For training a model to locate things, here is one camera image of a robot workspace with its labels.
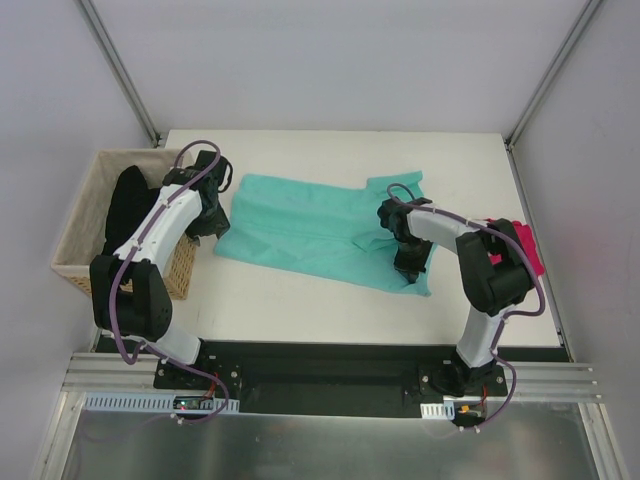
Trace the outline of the teal t-shirt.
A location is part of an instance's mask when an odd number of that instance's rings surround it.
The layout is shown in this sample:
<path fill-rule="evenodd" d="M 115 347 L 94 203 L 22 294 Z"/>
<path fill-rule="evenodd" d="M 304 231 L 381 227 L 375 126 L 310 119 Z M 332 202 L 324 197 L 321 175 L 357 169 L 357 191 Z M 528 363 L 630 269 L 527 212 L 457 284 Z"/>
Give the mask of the teal t-shirt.
<path fill-rule="evenodd" d="M 378 208 L 390 184 L 403 201 L 423 191 L 419 171 L 372 177 L 343 188 L 247 174 L 233 196 L 231 226 L 216 255 L 394 294 L 427 296 L 427 273 L 409 282 L 393 266 L 397 242 Z"/>

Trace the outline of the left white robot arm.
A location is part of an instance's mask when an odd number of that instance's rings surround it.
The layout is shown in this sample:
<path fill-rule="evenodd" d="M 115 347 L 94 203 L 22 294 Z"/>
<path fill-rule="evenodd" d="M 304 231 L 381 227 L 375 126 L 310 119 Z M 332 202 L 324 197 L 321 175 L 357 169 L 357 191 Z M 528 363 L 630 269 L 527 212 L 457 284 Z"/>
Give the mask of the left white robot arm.
<path fill-rule="evenodd" d="M 220 148 L 194 141 L 176 156 L 158 197 L 133 233 L 110 255 L 89 267 L 94 321 L 113 334 L 132 365 L 143 348 L 178 363 L 176 375 L 188 388 L 204 387 L 210 363 L 199 356 L 203 341 L 172 324 L 173 304 L 163 271 L 183 236 L 221 238 L 230 228 L 219 195 L 233 179 Z"/>

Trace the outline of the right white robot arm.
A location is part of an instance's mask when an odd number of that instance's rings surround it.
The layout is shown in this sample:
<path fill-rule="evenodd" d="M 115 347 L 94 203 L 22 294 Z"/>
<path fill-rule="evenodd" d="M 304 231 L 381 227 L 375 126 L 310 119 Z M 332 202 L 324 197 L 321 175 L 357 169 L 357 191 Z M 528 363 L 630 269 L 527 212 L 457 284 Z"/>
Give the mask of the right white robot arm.
<path fill-rule="evenodd" d="M 535 288 L 533 269 L 512 222 L 466 222 L 430 205 L 385 200 L 377 210 L 382 228 L 397 242 L 394 269 L 415 284 L 426 272 L 435 246 L 457 256 L 464 294 L 470 304 L 462 337 L 448 363 L 429 374 L 434 391 L 453 397 L 473 394 L 496 366 L 504 316 Z"/>

